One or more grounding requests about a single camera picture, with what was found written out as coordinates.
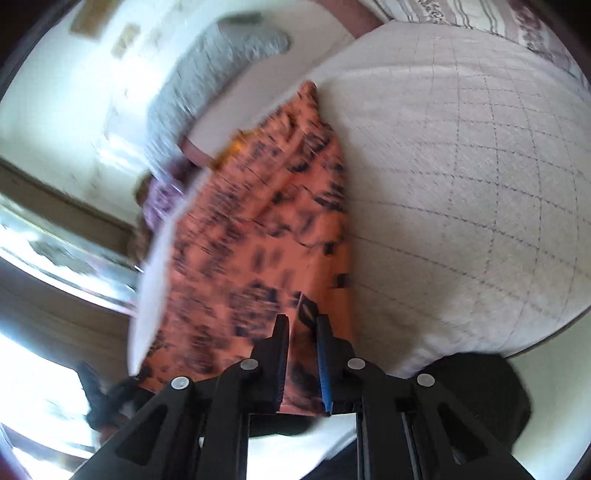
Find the fabric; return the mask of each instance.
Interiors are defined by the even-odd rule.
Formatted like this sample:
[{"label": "fabric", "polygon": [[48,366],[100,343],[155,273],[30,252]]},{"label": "fabric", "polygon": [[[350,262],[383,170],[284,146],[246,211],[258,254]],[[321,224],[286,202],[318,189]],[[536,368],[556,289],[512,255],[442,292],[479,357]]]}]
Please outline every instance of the fabric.
[{"label": "fabric", "polygon": [[181,155],[178,145],[195,117],[236,75],[288,47],[284,33],[264,24],[234,18],[209,27],[178,61],[148,108],[145,155],[153,175],[168,179],[164,166]]},{"label": "fabric", "polygon": [[320,413],[312,321],[352,339],[343,159],[307,82],[246,137],[177,225],[163,323],[142,386],[220,374],[290,318],[281,411]]},{"label": "fabric", "polygon": [[[306,73],[353,41],[351,34],[326,9],[306,0],[269,13],[265,23],[289,35],[290,49],[247,68],[196,120],[188,138],[206,154],[217,156],[237,129],[255,125],[252,119],[260,119],[263,111],[268,113],[279,95],[299,85]],[[183,200],[172,209],[142,265],[144,273],[139,277],[137,312],[130,319],[127,350],[128,369],[132,374],[139,372],[160,327],[169,288],[168,268],[176,222],[193,204],[209,174],[210,170],[204,169]]]},{"label": "fabric", "polygon": [[500,35],[569,72],[589,89],[579,65],[521,0],[361,0],[383,21],[455,25]]}]

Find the black object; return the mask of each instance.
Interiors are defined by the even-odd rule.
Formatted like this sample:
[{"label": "black object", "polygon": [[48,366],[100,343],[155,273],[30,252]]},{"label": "black object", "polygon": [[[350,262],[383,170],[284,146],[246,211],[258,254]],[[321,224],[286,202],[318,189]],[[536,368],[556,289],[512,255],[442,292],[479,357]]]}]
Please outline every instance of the black object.
[{"label": "black object", "polygon": [[86,415],[90,428],[100,431],[106,426],[118,426],[121,407],[129,401],[136,400],[142,391],[139,384],[146,378],[148,371],[143,368],[136,377],[128,377],[117,383],[107,393],[103,393],[96,372],[86,362],[79,364],[76,367],[76,373],[90,405]]},{"label": "black object", "polygon": [[[316,335],[327,414],[357,414],[360,480],[532,480],[433,377],[389,377],[335,338],[327,316]],[[250,359],[209,380],[174,379],[72,479],[244,480],[249,417],[277,412],[287,346],[279,315]]]},{"label": "black object", "polygon": [[507,450],[513,448],[530,420],[529,396],[500,355],[456,353],[420,373],[445,385]]}]

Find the pillow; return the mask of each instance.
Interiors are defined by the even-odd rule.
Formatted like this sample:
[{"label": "pillow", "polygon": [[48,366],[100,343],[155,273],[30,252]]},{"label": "pillow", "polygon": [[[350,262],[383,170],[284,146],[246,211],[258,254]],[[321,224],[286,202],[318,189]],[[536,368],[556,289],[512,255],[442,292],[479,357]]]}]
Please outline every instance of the pillow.
[{"label": "pillow", "polygon": [[521,0],[360,0],[382,20],[455,25],[518,43],[589,82],[558,37]]},{"label": "pillow", "polygon": [[288,48],[285,33],[243,18],[209,27],[178,61],[148,108],[145,155],[154,176],[167,178],[164,166],[182,155],[178,144],[183,135],[234,77],[251,63]]}]

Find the bed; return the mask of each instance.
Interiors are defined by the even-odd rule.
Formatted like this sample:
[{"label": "bed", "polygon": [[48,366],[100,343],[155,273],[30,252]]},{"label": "bed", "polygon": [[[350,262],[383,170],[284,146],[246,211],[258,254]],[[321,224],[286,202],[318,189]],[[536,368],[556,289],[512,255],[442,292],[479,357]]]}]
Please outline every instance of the bed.
[{"label": "bed", "polygon": [[[189,139],[215,155],[300,80],[316,83],[348,168],[360,356],[408,377],[455,352],[521,352],[586,311],[584,83],[522,46],[449,25],[390,22],[353,42],[314,4],[269,21],[289,33],[290,52],[245,72]],[[129,337],[132,374],[165,307],[175,222],[208,176],[194,178],[155,236]],[[323,422],[304,437],[251,442],[249,476],[284,475],[298,452],[290,478],[300,478],[355,429],[350,417]]]}]

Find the white wall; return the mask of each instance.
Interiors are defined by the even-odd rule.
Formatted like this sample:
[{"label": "white wall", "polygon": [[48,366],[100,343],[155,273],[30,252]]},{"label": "white wall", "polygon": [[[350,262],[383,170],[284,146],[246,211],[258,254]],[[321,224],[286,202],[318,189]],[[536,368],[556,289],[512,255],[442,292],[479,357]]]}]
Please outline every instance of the white wall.
[{"label": "white wall", "polygon": [[[288,1],[125,0],[100,41],[69,33],[78,5],[41,39],[0,103],[0,155],[63,193],[134,223],[139,208],[132,191],[145,166],[104,136],[121,130],[118,111],[127,109],[124,136],[141,143],[147,102],[205,27],[229,12]],[[140,36],[117,60],[111,49],[130,22],[140,25]]]},{"label": "white wall", "polygon": [[536,480],[563,480],[591,442],[591,314],[512,360],[533,415],[515,457]]}]

